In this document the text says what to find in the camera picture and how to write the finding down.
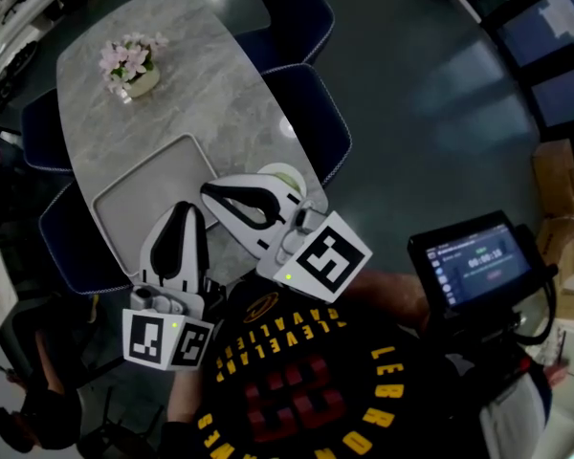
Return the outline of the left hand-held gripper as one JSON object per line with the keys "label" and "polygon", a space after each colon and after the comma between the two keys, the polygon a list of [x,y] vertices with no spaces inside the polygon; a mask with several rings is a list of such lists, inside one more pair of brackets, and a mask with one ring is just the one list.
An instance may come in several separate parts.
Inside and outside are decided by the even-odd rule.
{"label": "left hand-held gripper", "polygon": [[158,370],[196,370],[227,303],[224,286],[205,279],[210,266],[200,209],[179,202],[146,236],[140,278],[122,310],[127,361]]}

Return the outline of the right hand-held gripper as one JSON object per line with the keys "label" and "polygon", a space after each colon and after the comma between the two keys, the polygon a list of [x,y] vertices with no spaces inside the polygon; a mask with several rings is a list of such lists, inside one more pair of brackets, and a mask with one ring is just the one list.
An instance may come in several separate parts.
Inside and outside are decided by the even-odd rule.
{"label": "right hand-held gripper", "polygon": [[[338,212],[321,213],[309,199],[299,205],[299,193],[274,175],[225,176],[200,192],[212,215],[260,258],[256,274],[294,292],[333,303],[371,258],[371,249]],[[261,210],[264,220],[255,221],[233,201]],[[281,228],[281,209],[291,206],[298,207]]]}

